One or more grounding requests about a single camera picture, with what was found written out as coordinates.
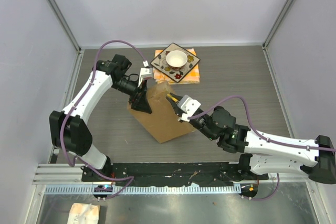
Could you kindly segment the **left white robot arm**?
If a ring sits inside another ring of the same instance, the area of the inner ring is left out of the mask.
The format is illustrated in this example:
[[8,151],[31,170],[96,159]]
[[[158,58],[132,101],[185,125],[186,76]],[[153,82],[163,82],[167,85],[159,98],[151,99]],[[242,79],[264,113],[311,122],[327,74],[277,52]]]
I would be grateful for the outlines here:
[[89,79],[75,98],[61,111],[53,111],[49,117],[51,141],[54,147],[76,155],[94,168],[93,174],[105,182],[112,174],[110,158],[93,144],[93,137],[87,123],[102,96],[113,88],[129,96],[131,108],[152,113],[147,101],[147,80],[153,77],[153,70],[147,62],[141,68],[136,80],[126,72],[132,63],[122,55],[112,60],[98,60]]

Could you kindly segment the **yellow utility knife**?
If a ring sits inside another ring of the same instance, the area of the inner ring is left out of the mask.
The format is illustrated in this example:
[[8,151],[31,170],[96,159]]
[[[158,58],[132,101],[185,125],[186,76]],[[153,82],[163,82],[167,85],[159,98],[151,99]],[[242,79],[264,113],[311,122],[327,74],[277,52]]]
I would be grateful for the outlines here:
[[180,101],[174,94],[171,93],[167,94],[167,98],[174,103],[179,103]]

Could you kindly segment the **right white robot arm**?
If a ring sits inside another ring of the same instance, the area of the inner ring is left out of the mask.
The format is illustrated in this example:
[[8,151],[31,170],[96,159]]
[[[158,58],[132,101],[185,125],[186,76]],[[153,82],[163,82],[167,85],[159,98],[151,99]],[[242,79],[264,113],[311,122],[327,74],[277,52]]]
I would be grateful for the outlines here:
[[242,179],[269,173],[306,174],[314,182],[335,184],[335,148],[329,137],[297,139],[261,132],[237,124],[236,118],[217,103],[212,114],[201,109],[191,97],[169,93],[171,104],[180,122],[187,122],[217,146],[229,153],[240,153],[237,173]]

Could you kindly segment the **brown cardboard express box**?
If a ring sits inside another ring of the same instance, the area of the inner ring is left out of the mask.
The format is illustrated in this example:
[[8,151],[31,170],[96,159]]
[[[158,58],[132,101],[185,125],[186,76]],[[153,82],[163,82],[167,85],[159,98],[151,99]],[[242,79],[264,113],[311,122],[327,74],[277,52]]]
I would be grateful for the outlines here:
[[146,98],[152,109],[152,113],[136,111],[127,106],[128,111],[134,118],[162,144],[177,137],[192,133],[195,129],[187,122],[179,122],[171,104],[166,99],[166,95],[173,93],[172,85],[167,81],[150,87]]

